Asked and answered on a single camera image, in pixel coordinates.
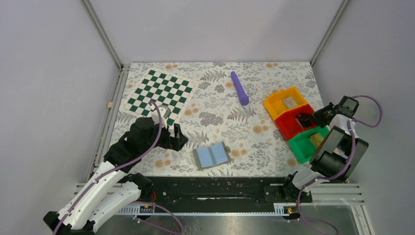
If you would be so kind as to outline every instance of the purple baseball bat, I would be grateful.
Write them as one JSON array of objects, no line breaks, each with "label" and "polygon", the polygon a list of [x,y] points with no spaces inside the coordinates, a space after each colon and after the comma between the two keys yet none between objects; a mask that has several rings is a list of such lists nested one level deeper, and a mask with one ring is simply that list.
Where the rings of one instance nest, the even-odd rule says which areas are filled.
[{"label": "purple baseball bat", "polygon": [[248,96],[245,94],[244,89],[241,85],[241,83],[239,82],[238,76],[236,76],[235,72],[231,72],[231,78],[232,78],[232,82],[233,85],[236,88],[236,93],[238,93],[238,97],[239,97],[239,102],[242,105],[247,105],[249,104],[249,98]]}]

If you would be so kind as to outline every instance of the gray floor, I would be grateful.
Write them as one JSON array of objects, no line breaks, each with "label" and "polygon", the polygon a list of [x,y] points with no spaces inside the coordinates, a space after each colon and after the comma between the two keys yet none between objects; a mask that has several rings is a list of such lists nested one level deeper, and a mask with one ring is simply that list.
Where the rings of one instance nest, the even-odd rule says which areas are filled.
[{"label": "gray floor", "polygon": [[[326,220],[336,226],[341,235],[358,234],[351,210],[347,206],[303,206],[306,217]],[[304,222],[287,223],[280,217],[264,216],[182,216],[185,235],[313,235],[317,234]],[[148,221],[176,231],[180,227],[170,216],[152,216]],[[335,231],[322,223],[311,223],[327,234]],[[160,229],[138,224],[131,216],[113,216],[96,233],[97,235],[168,235]]]}]

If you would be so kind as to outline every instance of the green and white checkered board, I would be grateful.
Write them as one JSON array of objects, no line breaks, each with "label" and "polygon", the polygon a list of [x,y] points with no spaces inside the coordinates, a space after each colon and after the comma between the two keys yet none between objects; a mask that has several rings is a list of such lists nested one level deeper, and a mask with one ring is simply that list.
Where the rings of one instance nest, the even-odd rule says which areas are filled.
[{"label": "green and white checkered board", "polygon": [[151,108],[148,102],[154,101],[158,106],[170,108],[167,125],[173,126],[182,116],[193,95],[197,81],[177,76],[158,69],[148,69],[141,78],[133,93],[121,105],[121,111],[137,117],[150,117]]}]

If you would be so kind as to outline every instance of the floral tablecloth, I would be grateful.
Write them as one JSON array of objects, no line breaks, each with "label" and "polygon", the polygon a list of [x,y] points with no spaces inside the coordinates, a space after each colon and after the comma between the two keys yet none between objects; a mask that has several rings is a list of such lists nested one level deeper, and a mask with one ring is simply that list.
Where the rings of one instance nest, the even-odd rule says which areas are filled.
[{"label": "floral tablecloth", "polygon": [[[146,176],[286,176],[305,168],[282,138],[262,101],[270,94],[296,86],[317,110],[323,106],[310,63],[132,63],[122,96],[133,92],[148,68],[158,68],[200,81],[179,121],[189,142],[180,152],[153,149],[130,172]],[[231,80],[235,71],[249,96],[241,106]],[[111,144],[134,123],[118,112]],[[224,141],[231,162],[197,170],[192,150]]]}]

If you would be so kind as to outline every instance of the wall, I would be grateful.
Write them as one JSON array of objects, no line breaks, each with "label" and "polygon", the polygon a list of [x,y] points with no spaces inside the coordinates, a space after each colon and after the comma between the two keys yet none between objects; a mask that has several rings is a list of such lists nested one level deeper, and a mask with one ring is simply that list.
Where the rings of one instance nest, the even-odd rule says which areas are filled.
[{"label": "wall", "polygon": [[342,0],[92,0],[124,63],[310,61]]},{"label": "wall", "polygon": [[116,67],[80,1],[0,3],[0,234],[43,223],[85,180]]},{"label": "wall", "polygon": [[[378,128],[358,124],[369,149],[351,176],[377,235],[415,234],[414,9],[412,0],[352,1],[314,67],[325,103],[368,94],[383,105]],[[358,117],[375,123],[376,109],[363,102]]]}]

